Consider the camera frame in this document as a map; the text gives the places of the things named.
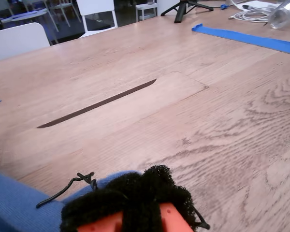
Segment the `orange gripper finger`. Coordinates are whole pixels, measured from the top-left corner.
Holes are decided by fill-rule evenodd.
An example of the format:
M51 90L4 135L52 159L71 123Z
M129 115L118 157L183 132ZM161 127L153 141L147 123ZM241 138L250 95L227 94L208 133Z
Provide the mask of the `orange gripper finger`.
M130 209L136 201L131 189L99 189L66 204L61 211L61 232L136 231L136 213Z
M191 194L175 184L165 165L152 166L143 174L122 175L106 187L124 200L123 232L191 232L195 229Z

